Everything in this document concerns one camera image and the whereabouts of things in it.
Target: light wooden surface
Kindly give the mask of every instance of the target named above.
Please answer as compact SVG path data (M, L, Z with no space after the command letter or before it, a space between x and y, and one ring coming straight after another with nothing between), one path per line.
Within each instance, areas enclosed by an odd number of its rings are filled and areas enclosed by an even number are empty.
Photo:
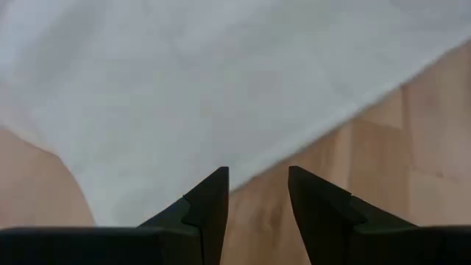
M234 191L222 264L309 264L287 173L300 165L418 225L471 224L471 43ZM0 227L92 225L58 158L0 130Z

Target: white fabric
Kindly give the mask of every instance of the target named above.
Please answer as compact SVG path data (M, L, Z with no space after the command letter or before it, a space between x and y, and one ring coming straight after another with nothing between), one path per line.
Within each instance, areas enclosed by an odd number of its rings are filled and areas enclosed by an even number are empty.
M218 166L241 185L470 35L470 0L15 0L1 86L34 129L2 121L62 158L98 224L136 225Z

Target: black plastic part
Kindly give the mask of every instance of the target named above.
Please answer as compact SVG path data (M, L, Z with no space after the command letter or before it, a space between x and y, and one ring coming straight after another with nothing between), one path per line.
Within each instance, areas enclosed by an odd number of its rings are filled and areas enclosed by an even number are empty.
M471 264L470 227L417 227L298 166L288 187L312 264Z
M137 228L0 230L0 264L217 265L227 221L228 177L228 168L218 169Z
M184 198L191 211L183 222L200 229L204 265L219 264L229 207L229 168L219 168Z

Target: wood grain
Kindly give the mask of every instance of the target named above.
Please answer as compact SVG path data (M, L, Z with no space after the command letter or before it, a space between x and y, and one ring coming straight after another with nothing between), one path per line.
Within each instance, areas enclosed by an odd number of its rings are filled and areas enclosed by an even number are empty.
M230 195L222 264L309 264L291 209L299 165L418 225L470 224L471 43ZM0 130L0 227L92 225L60 159Z

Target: white cloth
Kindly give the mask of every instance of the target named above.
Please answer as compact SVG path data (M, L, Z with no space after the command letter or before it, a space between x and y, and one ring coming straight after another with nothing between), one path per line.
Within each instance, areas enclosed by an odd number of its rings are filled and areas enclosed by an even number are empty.
M0 27L1 86L34 129L4 125L62 158L98 224L136 225L396 88L471 36L471 1L14 0Z

